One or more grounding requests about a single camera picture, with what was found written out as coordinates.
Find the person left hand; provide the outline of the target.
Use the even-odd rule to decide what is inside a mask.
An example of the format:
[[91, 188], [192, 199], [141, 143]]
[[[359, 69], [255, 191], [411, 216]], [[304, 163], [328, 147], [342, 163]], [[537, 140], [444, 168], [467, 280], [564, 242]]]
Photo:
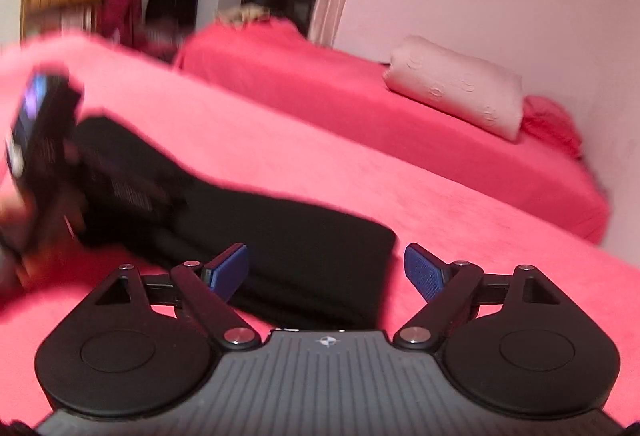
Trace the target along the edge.
[[32, 196], [1, 198], [1, 289], [13, 289], [43, 273], [55, 245], [52, 223], [40, 214]]

